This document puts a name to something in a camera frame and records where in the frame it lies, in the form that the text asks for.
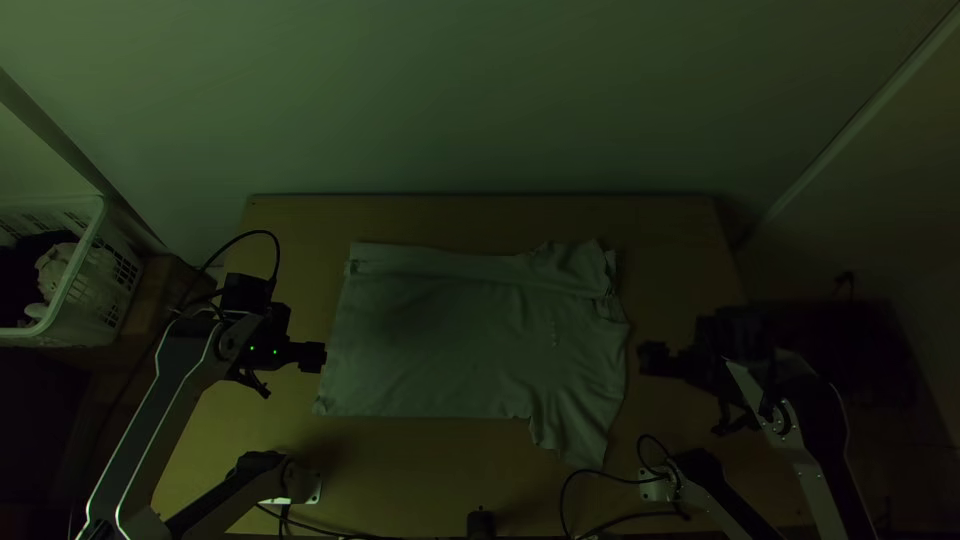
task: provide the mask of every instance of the white laundry basket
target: white laundry basket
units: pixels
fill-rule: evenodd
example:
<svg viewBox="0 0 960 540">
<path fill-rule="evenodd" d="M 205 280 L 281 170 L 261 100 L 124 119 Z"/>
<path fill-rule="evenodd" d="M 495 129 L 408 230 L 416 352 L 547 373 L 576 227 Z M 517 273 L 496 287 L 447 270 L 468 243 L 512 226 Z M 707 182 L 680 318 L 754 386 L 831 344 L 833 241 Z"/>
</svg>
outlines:
<svg viewBox="0 0 960 540">
<path fill-rule="evenodd" d="M 105 345 L 120 329 L 143 266 L 107 202 L 89 196 L 0 204 L 0 245 L 57 230 L 72 231 L 80 241 L 47 314 L 30 328 L 0 328 L 0 346 Z"/>
</svg>

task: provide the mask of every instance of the white cloth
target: white cloth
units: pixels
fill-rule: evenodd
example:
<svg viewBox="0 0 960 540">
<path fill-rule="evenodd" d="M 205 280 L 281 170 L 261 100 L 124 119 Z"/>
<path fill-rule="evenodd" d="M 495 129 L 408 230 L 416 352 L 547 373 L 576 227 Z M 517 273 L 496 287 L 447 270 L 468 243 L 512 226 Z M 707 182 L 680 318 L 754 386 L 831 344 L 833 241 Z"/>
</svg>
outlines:
<svg viewBox="0 0 960 540">
<path fill-rule="evenodd" d="M 595 241 L 516 256 L 354 244 L 314 412 L 529 418 L 537 445 L 600 467 L 626 379 L 614 271 Z"/>
</svg>

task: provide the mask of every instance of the black cable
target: black cable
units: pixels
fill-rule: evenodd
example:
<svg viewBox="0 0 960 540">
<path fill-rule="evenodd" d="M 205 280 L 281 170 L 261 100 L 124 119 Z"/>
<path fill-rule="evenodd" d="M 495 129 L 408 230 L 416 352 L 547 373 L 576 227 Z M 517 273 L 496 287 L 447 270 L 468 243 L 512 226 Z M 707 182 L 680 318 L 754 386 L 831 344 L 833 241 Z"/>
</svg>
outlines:
<svg viewBox="0 0 960 540">
<path fill-rule="evenodd" d="M 290 505 L 285 504 L 283 508 L 280 509 L 280 519 L 277 520 L 277 538 L 283 540 L 283 526 L 287 525 L 287 521 L 290 519 Z"/>
<path fill-rule="evenodd" d="M 567 487 L 570 485 L 570 482 L 578 475 L 592 473 L 602 478 L 606 478 L 608 480 L 613 480 L 615 482 L 620 482 L 621 484 L 627 484 L 627 485 L 633 485 L 633 486 L 637 486 L 641 484 L 649 484 L 651 482 L 660 482 L 665 478 L 669 478 L 668 474 L 657 473 L 656 471 L 651 469 L 649 465 L 647 465 L 646 460 L 644 460 L 643 458 L 643 453 L 641 452 L 641 447 L 643 445 L 643 441 L 645 440 L 653 441 L 657 446 L 659 446 L 660 449 L 663 450 L 664 452 L 665 459 L 669 459 L 671 454 L 670 452 L 667 451 L 666 446 L 664 446 L 663 443 L 661 443 L 653 435 L 643 434 L 637 438 L 637 443 L 636 443 L 637 458 L 640 460 L 640 464 L 643 466 L 643 468 L 650 471 L 650 473 L 653 475 L 652 478 L 645 478 L 643 480 L 629 480 L 626 478 L 620 478 L 619 476 L 614 476 L 610 473 L 598 471 L 596 469 L 578 469 L 576 471 L 573 471 L 567 476 L 566 480 L 563 481 L 563 486 L 560 488 L 560 526 L 563 528 L 563 535 L 565 538 L 567 538 L 568 540 L 575 540 L 575 538 L 570 534 L 570 529 L 567 528 L 567 518 L 566 518 L 566 513 L 564 512 L 563 503 L 564 503 L 564 500 L 566 499 Z M 678 516 L 684 519 L 689 519 L 689 516 L 685 512 L 683 512 L 683 510 L 680 508 L 680 505 L 676 502 L 677 496 L 680 493 L 680 482 L 681 482 L 680 474 L 677 471 L 677 469 L 673 467 L 673 465 L 670 465 L 669 463 L 667 463 L 667 466 L 670 467 L 670 469 L 673 471 L 674 478 L 676 478 L 677 480 L 677 487 L 676 487 L 676 491 L 674 492 L 675 496 L 674 496 L 673 510 L 664 510 L 664 511 L 656 511 L 656 512 L 637 512 L 634 514 L 628 514 L 626 516 L 619 517 L 617 519 L 608 521 L 601 525 L 597 525 L 596 527 L 592 527 L 587 533 L 580 535 L 578 538 L 585 538 L 588 536 L 592 536 L 594 534 L 597 534 L 603 531 L 608 527 L 617 525 L 618 523 L 622 523 L 624 521 L 628 521 L 631 519 L 638 519 L 642 517 Z"/>
<path fill-rule="evenodd" d="M 183 310 L 184 302 L 186 302 L 187 297 L 190 296 L 190 292 L 193 290 L 194 287 L 197 286 L 197 283 L 200 282 L 200 278 L 203 277 L 204 273 L 207 271 L 207 268 L 209 268 L 210 265 L 213 264 L 213 262 L 217 259 L 217 257 L 222 255 L 226 250 L 230 249 L 230 247 L 236 244 L 238 241 L 248 236 L 253 236 L 255 234 L 264 234 L 269 236 L 273 240 L 275 259 L 273 262 L 273 273 L 270 275 L 270 281 L 276 282 L 277 273 L 280 271 L 280 240 L 277 238 L 277 235 L 273 234 L 270 231 L 267 231 L 264 229 L 254 229 L 252 231 L 247 231 L 243 234 L 235 236 L 229 242 L 221 246 L 220 249 L 214 252 L 214 254 L 211 255 L 210 258 L 208 258 L 200 266 L 193 280 L 190 282 L 190 285 L 187 286 L 186 290 L 183 291 L 183 294 L 180 295 L 180 298 L 177 300 L 177 303 L 174 304 L 175 310 L 177 312 L 180 312 Z M 223 320 L 222 312 L 218 310 L 217 315 L 220 317 L 220 320 Z M 120 405 L 120 402 L 123 400 L 123 396 L 127 393 L 128 390 L 130 390 L 130 385 L 133 384 L 134 379 L 137 378 L 137 373 L 139 373 L 140 369 L 143 367 L 143 363 L 150 356 L 150 351 L 152 351 L 153 348 L 157 346 L 157 343 L 160 342 L 160 339 L 166 333 L 167 327 L 170 326 L 170 324 L 173 323 L 173 321 L 175 321 L 178 317 L 179 317 L 178 313 L 174 313 L 173 315 L 168 317 L 167 320 L 160 326 L 160 330 L 158 330 L 157 333 L 150 340 L 150 343 L 147 344 L 147 346 L 140 353 L 140 356 L 137 357 L 136 362 L 134 362 L 133 364 L 133 369 L 130 370 L 130 373 L 127 375 L 126 380 L 123 382 L 123 385 L 120 387 L 120 390 L 117 392 L 117 395 L 113 398 L 113 401 L 111 401 L 110 405 L 107 407 L 107 412 L 103 416 L 103 421 L 100 423 L 100 427 L 97 428 L 96 435 L 93 438 L 95 443 L 96 441 L 100 440 L 100 437 L 103 436 L 103 432 L 106 430 L 107 425 L 110 423 L 110 418 L 113 416 L 114 412 L 116 412 L 117 406 Z M 90 461 L 92 460 L 93 460 L 93 455 L 87 458 L 87 462 L 84 463 L 84 466 L 81 469 L 81 473 L 86 470 L 86 468 L 90 465 Z M 76 506 L 75 501 L 74 503 L 70 504 L 71 513 L 73 512 L 73 509 L 75 506 Z"/>
<path fill-rule="evenodd" d="M 255 506 L 261 511 L 266 512 L 267 514 L 270 514 L 271 516 L 280 520 L 280 523 L 287 523 L 287 524 L 293 525 L 294 527 L 300 527 L 301 529 L 319 533 L 319 534 L 324 534 L 327 536 L 336 536 L 337 538 L 356 538 L 358 540 L 400 540 L 399 538 L 393 538 L 390 536 L 377 536 L 375 534 L 342 533 L 342 532 L 328 531 L 326 529 L 321 529 L 320 527 L 314 527 L 313 525 L 307 525 L 306 523 L 301 523 L 299 521 L 292 520 L 288 517 L 283 517 L 282 515 L 272 510 L 269 510 L 267 507 L 263 506 L 262 504 L 257 504 Z"/>
<path fill-rule="evenodd" d="M 625 516 L 621 516 L 616 519 L 611 519 L 610 521 L 607 521 L 606 523 L 603 523 L 601 525 L 597 525 L 596 527 L 590 529 L 589 531 L 581 534 L 580 538 L 589 538 L 593 535 L 600 534 L 605 530 L 609 529 L 610 527 L 613 527 L 614 525 L 619 525 L 620 523 L 623 523 L 624 521 L 630 521 L 631 519 L 639 519 L 644 517 L 676 516 L 676 515 L 679 515 L 679 514 L 675 510 L 660 510 L 656 512 L 637 512 L 634 514 L 627 514 Z"/>
</svg>

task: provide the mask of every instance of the tabletop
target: tabletop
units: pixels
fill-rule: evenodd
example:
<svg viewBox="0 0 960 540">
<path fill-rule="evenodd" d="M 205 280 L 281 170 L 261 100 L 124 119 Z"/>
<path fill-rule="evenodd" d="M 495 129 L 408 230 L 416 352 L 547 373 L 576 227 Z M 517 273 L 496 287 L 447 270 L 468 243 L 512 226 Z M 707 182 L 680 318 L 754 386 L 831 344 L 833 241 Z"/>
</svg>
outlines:
<svg viewBox="0 0 960 540">
<path fill-rule="evenodd" d="M 609 433 L 604 470 L 636 478 L 635 440 L 659 438 L 673 452 L 704 447 L 740 494 L 777 526 L 810 523 L 792 469 L 762 434 L 710 433 L 716 400 L 682 381 L 639 373 L 636 345 L 689 344 L 695 318 L 743 302 L 713 202 L 640 196 L 264 196 L 250 199 L 240 230 L 268 229 L 281 243 L 274 300 L 292 309 L 294 341 L 330 337 L 343 264 L 355 241 L 419 245 L 474 254 L 516 254 L 545 241 L 598 239 L 618 254 L 618 295 L 632 325 L 627 393 Z M 250 237 L 226 270 L 266 277 L 273 244 Z M 326 528 L 383 536 L 464 536 L 466 515 L 494 512 L 502 536 L 558 536 L 560 486 L 571 468 L 534 446 L 526 421 L 326 418 L 312 414 L 322 374 L 289 365 L 262 373 L 273 394 L 219 382 L 201 397 L 163 473 L 153 507 L 167 518 L 220 482 L 250 450 L 278 450 L 324 476 L 319 504 L 291 517 Z M 620 515 L 657 509 L 631 486 L 578 478 L 565 512 L 574 532 Z M 716 529 L 692 519 L 644 518 L 621 533 Z M 276 534 L 252 509 L 230 529 Z M 309 534 L 294 530 L 296 534 Z"/>
</svg>

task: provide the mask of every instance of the wall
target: wall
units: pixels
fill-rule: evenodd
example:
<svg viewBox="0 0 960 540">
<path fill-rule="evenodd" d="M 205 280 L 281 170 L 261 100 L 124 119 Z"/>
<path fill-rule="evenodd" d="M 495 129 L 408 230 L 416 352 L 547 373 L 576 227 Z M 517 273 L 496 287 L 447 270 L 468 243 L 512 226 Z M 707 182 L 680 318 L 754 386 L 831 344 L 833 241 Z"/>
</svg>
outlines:
<svg viewBox="0 0 960 540">
<path fill-rule="evenodd" d="M 954 0 L 9 0 L 0 65 L 190 262 L 251 193 L 756 215 Z"/>
<path fill-rule="evenodd" d="M 857 135 L 737 253 L 753 299 L 825 297 L 843 270 L 893 298 L 960 442 L 960 8 Z"/>
<path fill-rule="evenodd" d="M 98 193 L 29 127 L 0 104 L 0 202 L 17 197 Z"/>
</svg>

